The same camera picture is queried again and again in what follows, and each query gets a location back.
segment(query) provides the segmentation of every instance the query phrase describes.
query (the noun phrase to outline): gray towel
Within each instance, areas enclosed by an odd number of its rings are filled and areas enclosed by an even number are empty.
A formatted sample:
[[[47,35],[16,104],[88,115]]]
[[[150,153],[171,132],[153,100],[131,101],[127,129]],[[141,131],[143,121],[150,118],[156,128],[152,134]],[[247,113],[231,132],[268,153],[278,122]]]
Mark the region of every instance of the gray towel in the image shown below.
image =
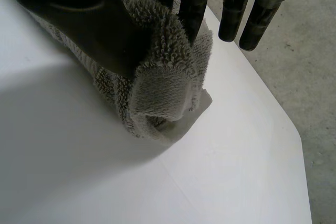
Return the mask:
[[[70,48],[90,72],[105,100],[116,108],[128,132],[170,145],[178,141],[211,104],[203,81],[212,33],[203,22],[191,48],[175,14],[154,0],[123,0],[133,20],[152,28],[148,55],[130,80],[106,71],[53,25],[30,13],[56,40]],[[173,13],[179,7],[174,2]]]

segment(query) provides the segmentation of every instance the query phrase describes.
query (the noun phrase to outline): concrete floor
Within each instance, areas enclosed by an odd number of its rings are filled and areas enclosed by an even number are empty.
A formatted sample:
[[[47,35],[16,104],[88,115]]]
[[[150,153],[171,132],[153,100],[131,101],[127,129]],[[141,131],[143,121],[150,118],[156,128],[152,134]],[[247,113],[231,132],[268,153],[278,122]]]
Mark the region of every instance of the concrete floor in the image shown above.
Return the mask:
[[[218,19],[222,1],[208,1]],[[335,51],[336,0],[283,2],[258,47],[243,51],[301,135],[313,224],[336,223]]]

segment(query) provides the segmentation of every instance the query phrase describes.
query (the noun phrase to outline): towel fold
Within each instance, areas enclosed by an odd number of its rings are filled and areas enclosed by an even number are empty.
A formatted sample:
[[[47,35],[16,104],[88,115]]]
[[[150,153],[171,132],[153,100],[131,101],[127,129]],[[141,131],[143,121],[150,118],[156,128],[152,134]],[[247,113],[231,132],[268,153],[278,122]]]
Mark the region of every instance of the towel fold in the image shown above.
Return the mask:
[[[108,72],[52,24],[30,14],[76,55],[92,75],[99,93],[116,108],[128,132],[165,145],[173,144],[211,104],[202,86],[212,33],[203,22],[190,47],[181,22],[166,7],[154,0],[123,1],[134,22],[153,31],[147,56],[132,80]],[[175,0],[173,10],[178,6],[179,0]]]

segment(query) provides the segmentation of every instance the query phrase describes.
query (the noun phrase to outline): white surface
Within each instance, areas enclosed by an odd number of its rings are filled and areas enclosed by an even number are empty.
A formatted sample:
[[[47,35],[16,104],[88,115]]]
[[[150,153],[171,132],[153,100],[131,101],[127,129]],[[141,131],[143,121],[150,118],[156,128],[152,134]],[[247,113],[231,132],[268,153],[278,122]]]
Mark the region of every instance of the white surface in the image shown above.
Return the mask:
[[[311,223],[299,134],[234,43],[214,36],[213,104],[165,150],[13,0],[0,27],[0,223]]]

